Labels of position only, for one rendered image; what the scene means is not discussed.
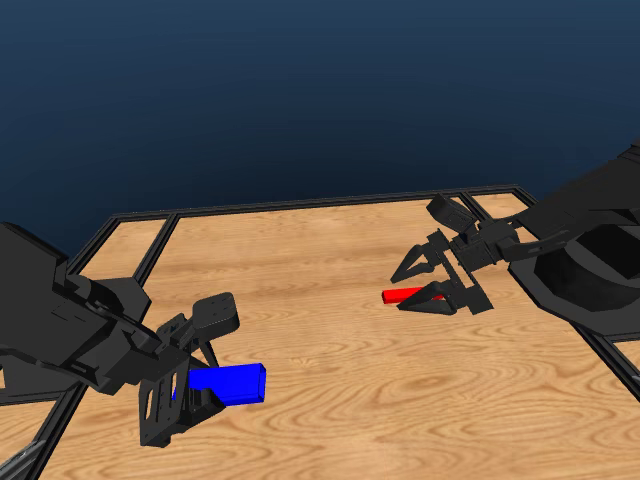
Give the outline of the thin red peg bar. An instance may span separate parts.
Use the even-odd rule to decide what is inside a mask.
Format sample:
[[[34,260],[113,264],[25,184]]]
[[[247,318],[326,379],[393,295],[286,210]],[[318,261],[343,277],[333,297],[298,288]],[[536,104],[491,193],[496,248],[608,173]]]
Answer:
[[[445,297],[442,294],[435,294],[430,298],[427,298],[424,294],[420,294],[421,290],[423,290],[423,287],[387,289],[382,291],[381,298],[384,304],[400,304],[403,302],[419,304],[429,302],[431,300],[445,300]]]

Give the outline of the grey aluminium strut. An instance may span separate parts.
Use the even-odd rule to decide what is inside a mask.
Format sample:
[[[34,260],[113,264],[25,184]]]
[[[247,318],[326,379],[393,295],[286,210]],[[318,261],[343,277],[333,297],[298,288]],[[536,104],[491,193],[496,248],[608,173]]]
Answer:
[[[14,455],[0,464],[0,476],[7,474],[16,464],[19,464],[22,458],[29,453],[32,444],[29,443],[24,448],[20,449]]]

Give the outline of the blue hollow socket block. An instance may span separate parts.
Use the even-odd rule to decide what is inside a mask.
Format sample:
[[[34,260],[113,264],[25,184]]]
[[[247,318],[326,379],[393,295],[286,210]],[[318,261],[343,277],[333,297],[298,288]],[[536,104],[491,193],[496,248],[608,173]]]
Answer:
[[[187,386],[210,389],[225,406],[256,404],[265,399],[266,374],[262,363],[191,369]]]

